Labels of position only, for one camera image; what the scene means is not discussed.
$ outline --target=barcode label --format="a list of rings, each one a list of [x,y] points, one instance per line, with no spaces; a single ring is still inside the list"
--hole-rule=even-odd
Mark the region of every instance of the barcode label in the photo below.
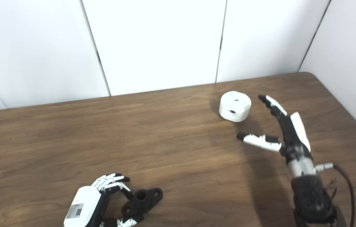
[[[66,219],[80,217],[81,211],[83,210],[83,206],[83,203],[71,205],[70,209],[68,210]]]

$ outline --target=black cable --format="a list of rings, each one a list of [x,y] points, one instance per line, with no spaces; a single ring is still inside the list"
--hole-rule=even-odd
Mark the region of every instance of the black cable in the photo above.
[[[338,192],[338,188],[335,187],[335,190],[333,190],[332,197],[331,197],[332,200],[333,198],[335,198],[336,192]]]
[[[350,225],[349,227],[354,226],[354,219],[355,219],[355,197],[354,197],[354,190],[353,190],[353,185],[352,182],[350,181],[349,176],[347,173],[338,165],[333,165],[333,168],[336,169],[346,180],[348,186],[349,186],[349,191],[350,191],[350,200],[351,200],[351,207],[352,207],[352,213],[351,213],[351,218],[350,218]]]

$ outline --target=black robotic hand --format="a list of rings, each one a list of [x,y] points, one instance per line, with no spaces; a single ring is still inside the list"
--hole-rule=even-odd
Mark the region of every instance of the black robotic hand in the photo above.
[[[280,151],[286,157],[287,163],[301,157],[312,159],[311,147],[299,113],[295,112],[288,116],[284,108],[270,96],[259,95],[258,98],[266,104],[266,107],[270,109],[270,113],[279,122],[283,132],[283,142],[279,142],[278,137],[245,133],[239,133],[237,138],[260,148]]]
[[[278,137],[267,135],[237,134],[237,138],[245,143],[270,151],[280,151],[286,157],[286,163],[293,177],[291,186],[294,192],[294,216],[297,227],[345,227],[345,219],[338,206],[334,206],[332,198],[322,185],[317,172],[329,168],[337,168],[332,163],[314,166],[311,147],[307,139],[303,122],[298,112],[287,115],[284,108],[268,95],[258,98],[276,117],[283,133],[283,142]],[[354,196],[352,195],[352,221],[354,222]]]

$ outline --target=wood grain surface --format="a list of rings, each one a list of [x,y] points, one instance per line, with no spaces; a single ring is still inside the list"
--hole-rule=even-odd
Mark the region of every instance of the wood grain surface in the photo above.
[[[218,115],[219,99],[250,96],[248,119]],[[335,162],[356,193],[356,121],[309,73],[0,111],[0,227],[60,227],[78,188],[103,174],[131,178],[133,191],[159,187],[163,200],[142,227],[293,227],[290,174],[278,153],[246,145],[237,132],[280,135],[257,99],[299,111],[316,164]],[[335,202],[350,218],[347,185]],[[120,217],[123,194],[106,217]]]

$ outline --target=white cylindrical object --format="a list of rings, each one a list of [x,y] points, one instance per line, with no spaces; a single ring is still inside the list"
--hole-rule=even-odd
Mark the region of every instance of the white cylindrical object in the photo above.
[[[230,91],[221,96],[220,115],[229,121],[241,122],[248,117],[251,99],[243,93]]]

